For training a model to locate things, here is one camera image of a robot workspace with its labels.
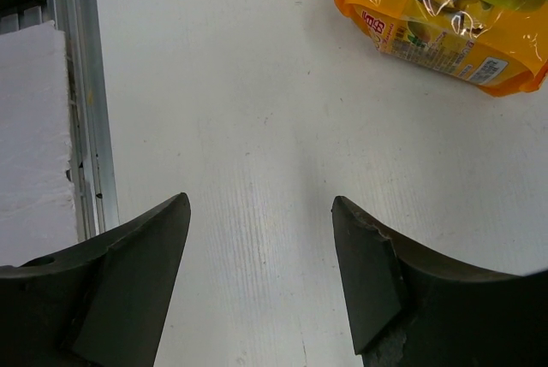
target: orange snack bag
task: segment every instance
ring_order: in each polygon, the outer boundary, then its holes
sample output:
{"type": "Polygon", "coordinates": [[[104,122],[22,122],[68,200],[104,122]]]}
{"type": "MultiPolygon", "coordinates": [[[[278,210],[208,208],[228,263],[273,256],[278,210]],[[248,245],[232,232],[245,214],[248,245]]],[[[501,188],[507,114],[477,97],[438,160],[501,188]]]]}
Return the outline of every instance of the orange snack bag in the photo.
{"type": "Polygon", "coordinates": [[[548,73],[547,0],[335,0],[377,49],[492,96],[533,92],[548,73]]]}

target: food package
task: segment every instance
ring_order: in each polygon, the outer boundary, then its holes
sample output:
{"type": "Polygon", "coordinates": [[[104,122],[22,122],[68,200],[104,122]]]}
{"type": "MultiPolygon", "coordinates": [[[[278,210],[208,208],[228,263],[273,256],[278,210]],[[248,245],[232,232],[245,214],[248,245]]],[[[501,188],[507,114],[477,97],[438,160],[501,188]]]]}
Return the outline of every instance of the food package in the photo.
{"type": "Polygon", "coordinates": [[[335,0],[381,52],[492,96],[539,89],[548,72],[546,0],[335,0]]]}

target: white table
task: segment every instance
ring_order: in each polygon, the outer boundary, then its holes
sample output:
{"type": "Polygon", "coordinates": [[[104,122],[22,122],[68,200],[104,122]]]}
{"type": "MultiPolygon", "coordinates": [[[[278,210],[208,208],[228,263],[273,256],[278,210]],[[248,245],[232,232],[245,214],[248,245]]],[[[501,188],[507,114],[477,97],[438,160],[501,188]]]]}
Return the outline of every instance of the white table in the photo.
{"type": "Polygon", "coordinates": [[[376,53],[332,0],[98,0],[122,221],[187,192],[157,366],[359,366],[330,207],[452,257],[548,266],[548,91],[376,53]]]}

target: plastic packaging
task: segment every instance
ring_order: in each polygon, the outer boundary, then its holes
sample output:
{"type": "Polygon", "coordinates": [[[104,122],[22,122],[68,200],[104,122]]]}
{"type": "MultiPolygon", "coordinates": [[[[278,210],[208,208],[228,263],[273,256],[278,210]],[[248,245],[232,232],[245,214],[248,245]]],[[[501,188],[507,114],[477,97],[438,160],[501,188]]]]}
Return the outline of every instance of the plastic packaging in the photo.
{"type": "Polygon", "coordinates": [[[335,0],[381,52],[492,96],[539,89],[548,72],[547,0],[335,0]]]}

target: white surface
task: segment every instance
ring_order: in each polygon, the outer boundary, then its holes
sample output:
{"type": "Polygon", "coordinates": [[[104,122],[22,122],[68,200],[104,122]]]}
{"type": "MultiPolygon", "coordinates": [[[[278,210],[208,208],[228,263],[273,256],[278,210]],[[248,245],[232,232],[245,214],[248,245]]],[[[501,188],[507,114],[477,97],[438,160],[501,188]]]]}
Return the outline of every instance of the white surface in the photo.
{"type": "Polygon", "coordinates": [[[157,366],[359,366],[343,194],[452,257],[548,266],[548,92],[376,53],[332,0],[98,0],[120,214],[193,218],[157,366]]]}
{"type": "Polygon", "coordinates": [[[0,265],[78,242],[64,35],[51,23],[0,36],[0,265]]]}

